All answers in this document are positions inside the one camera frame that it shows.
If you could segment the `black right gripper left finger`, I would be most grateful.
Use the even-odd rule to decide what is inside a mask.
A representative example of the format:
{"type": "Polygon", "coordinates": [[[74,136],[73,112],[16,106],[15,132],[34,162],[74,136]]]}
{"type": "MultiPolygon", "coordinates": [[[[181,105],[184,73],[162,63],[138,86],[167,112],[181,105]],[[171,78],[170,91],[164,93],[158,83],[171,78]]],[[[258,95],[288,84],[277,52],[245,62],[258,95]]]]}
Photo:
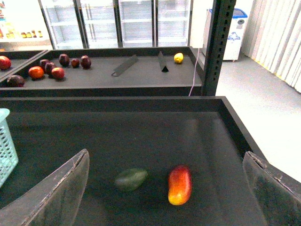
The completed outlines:
{"type": "Polygon", "coordinates": [[[81,150],[0,211],[2,226],[71,226],[86,188],[89,152],[81,150]]]}

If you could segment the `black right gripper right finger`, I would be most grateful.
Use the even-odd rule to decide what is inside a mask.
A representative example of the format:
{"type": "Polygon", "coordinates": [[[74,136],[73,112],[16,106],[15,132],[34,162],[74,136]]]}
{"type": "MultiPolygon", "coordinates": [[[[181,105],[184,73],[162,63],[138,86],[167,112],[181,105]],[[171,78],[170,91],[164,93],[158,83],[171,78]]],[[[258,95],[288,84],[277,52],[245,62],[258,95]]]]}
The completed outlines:
{"type": "Polygon", "coordinates": [[[253,152],[246,152],[243,170],[267,226],[301,224],[301,183],[253,152]]]}

